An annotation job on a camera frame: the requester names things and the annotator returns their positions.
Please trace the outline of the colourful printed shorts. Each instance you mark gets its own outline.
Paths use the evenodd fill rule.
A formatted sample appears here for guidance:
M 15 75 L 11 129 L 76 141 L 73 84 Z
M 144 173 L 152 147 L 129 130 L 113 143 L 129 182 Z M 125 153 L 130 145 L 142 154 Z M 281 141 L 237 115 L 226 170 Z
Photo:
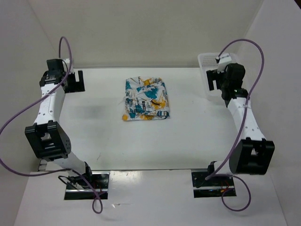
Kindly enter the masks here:
M 123 121 L 164 120 L 170 116 L 166 86 L 160 77 L 126 79 L 123 102 Z

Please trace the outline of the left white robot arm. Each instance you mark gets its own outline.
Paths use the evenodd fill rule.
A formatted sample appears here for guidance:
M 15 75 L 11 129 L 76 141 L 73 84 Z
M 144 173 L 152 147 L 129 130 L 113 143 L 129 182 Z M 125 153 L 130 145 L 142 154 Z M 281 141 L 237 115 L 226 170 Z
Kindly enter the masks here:
M 25 128 L 25 136 L 37 158 L 71 169 L 69 181 L 89 188 L 94 182 L 91 168 L 71 151 L 70 138 L 59 124 L 65 95 L 85 91 L 83 72 L 78 72 L 76 81 L 68 58 L 47 60 L 47 66 L 40 80 L 43 101 L 33 125 Z

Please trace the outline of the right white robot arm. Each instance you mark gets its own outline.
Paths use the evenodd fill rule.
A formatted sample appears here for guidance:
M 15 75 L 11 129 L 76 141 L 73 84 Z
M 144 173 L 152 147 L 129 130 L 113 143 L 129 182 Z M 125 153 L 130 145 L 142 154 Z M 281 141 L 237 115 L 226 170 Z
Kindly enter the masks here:
M 230 157 L 213 161 L 207 168 L 206 179 L 211 185 L 219 184 L 223 174 L 266 174 L 275 150 L 274 142 L 268 141 L 259 129 L 251 102 L 247 100 L 248 91 L 242 87 L 245 72 L 238 63 L 228 64 L 223 72 L 206 72 L 209 89 L 222 92 L 222 99 L 238 130 Z

